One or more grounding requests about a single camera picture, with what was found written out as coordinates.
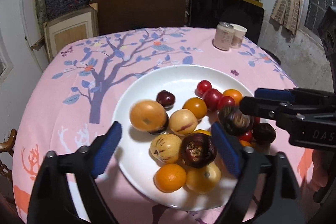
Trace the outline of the person right hand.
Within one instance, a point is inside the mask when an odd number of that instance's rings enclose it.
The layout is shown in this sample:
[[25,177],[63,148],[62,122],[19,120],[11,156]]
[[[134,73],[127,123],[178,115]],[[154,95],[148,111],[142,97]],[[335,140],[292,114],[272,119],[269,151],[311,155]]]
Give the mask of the person right hand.
[[314,191],[324,188],[328,182],[328,170],[333,158],[330,151],[314,150],[312,153],[313,174],[311,179],[311,187]]

